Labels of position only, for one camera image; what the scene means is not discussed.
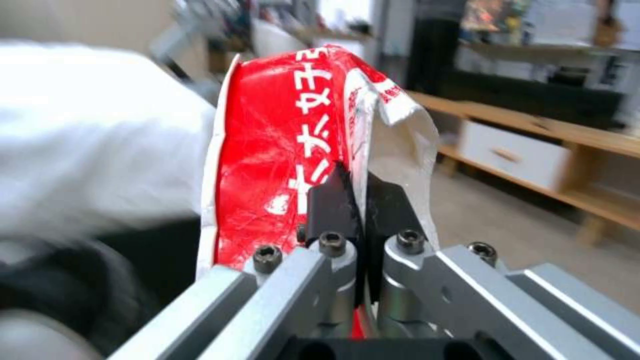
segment screw head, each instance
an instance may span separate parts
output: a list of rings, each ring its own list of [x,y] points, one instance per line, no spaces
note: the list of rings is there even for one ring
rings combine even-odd
[[[475,241],[467,245],[467,249],[478,255],[489,266],[495,267],[495,262],[498,260],[498,252],[491,245]]]
[[[347,250],[347,239],[341,233],[325,231],[318,237],[320,252],[329,258],[337,258]]]
[[[262,245],[253,253],[253,267],[262,274],[270,274],[282,262],[282,251],[275,245]]]
[[[304,244],[307,240],[307,228],[305,224],[298,224],[296,226],[296,240],[298,243]]]
[[[396,235],[396,244],[407,255],[416,255],[424,251],[425,238],[415,230],[405,229]]]

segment wall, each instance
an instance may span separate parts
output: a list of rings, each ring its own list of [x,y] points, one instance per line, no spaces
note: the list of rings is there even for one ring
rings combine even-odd
[[[388,0],[387,33],[383,53],[409,56],[413,39],[415,0]]]
[[[80,42],[147,53],[171,23],[172,0],[2,0],[0,38]],[[194,77],[205,74],[205,47],[194,39],[178,60]]]

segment plastic bag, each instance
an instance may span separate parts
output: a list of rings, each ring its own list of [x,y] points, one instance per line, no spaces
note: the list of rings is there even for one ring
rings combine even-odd
[[[245,63],[234,59],[205,164],[198,276],[213,263],[240,269],[265,243],[284,252],[297,246],[307,191],[326,179],[334,161],[351,171],[364,215],[374,119],[387,126],[408,120],[390,131],[407,135],[408,171],[424,176],[421,199],[428,204],[437,131],[426,110],[383,74],[331,45]],[[420,220],[437,243],[429,213]]]

